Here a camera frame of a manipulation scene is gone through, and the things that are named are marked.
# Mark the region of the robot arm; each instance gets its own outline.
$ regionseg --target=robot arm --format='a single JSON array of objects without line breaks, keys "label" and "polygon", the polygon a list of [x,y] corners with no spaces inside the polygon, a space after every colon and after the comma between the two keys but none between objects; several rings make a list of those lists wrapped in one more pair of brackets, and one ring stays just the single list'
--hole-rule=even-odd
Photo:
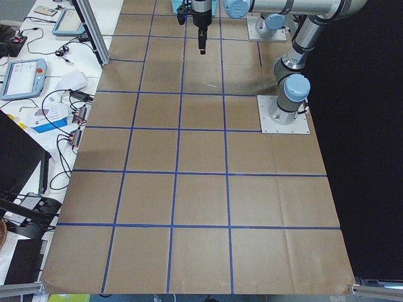
[{"label": "robot arm", "polygon": [[357,13],[365,3],[366,0],[224,0],[225,11],[235,19],[254,11],[308,15],[295,34],[290,51],[275,63],[280,94],[269,108],[273,121],[289,125],[297,118],[298,108],[310,91],[308,79],[299,73],[325,26]]},{"label": "robot arm", "polygon": [[230,18],[247,13],[309,14],[325,20],[346,18],[357,13],[366,0],[224,0]]},{"label": "robot arm", "polygon": [[309,15],[295,36],[292,49],[281,58],[287,69],[298,72],[305,67],[308,53],[325,26],[357,13],[365,3],[366,0],[224,0],[224,8],[235,19],[253,11]]},{"label": "robot arm", "polygon": [[198,27],[200,54],[206,54],[207,29],[212,24],[212,0],[183,0],[176,10],[178,22],[184,25],[187,16],[193,17],[193,24]]}]

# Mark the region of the blue box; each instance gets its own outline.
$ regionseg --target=blue box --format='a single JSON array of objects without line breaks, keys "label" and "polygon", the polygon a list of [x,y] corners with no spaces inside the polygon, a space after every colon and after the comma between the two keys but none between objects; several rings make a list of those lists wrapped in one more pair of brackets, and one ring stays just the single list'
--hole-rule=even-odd
[{"label": "blue box", "polygon": [[[182,1],[175,1],[175,0],[171,0],[172,1],[172,11],[174,12],[174,14],[176,14],[176,10],[178,9],[178,7],[181,6]],[[217,1],[218,0],[213,0],[212,1],[212,14],[213,16],[215,16],[215,12],[217,11]]]}]

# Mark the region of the small device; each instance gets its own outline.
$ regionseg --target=small device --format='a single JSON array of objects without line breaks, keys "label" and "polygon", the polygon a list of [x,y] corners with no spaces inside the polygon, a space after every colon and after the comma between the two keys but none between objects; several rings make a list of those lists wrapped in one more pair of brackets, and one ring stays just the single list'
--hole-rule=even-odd
[{"label": "small device", "polygon": [[46,70],[44,59],[10,62],[0,90],[0,99],[12,101],[39,96],[45,83]]},{"label": "small device", "polygon": [[85,32],[77,11],[73,8],[64,8],[56,21],[52,33],[55,36],[78,36]]},{"label": "small device", "polygon": [[48,8],[46,6],[39,5],[34,10],[35,13],[44,14],[45,16],[53,17],[57,14],[57,10],[54,8]]}]

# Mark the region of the floor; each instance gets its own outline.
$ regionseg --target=floor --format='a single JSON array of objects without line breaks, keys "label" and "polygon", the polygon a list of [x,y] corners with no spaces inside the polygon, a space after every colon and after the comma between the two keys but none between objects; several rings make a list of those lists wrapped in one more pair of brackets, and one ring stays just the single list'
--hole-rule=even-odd
[{"label": "floor", "polygon": [[23,21],[36,0],[1,0],[0,20]]}]

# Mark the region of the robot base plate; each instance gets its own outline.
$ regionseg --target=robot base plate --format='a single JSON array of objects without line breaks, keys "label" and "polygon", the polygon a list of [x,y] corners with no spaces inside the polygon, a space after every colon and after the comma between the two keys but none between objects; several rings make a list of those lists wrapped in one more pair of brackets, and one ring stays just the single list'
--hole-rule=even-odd
[{"label": "robot base plate", "polygon": [[259,117],[262,133],[271,134],[310,134],[307,117],[305,114],[298,115],[291,125],[280,125],[269,116],[271,104],[277,101],[277,96],[258,96]]},{"label": "robot base plate", "polygon": [[260,17],[246,17],[247,32],[249,33],[250,41],[267,41],[267,42],[287,42],[287,37],[285,35],[285,30],[277,30],[272,36],[261,35],[256,31],[256,22],[258,22]]}]

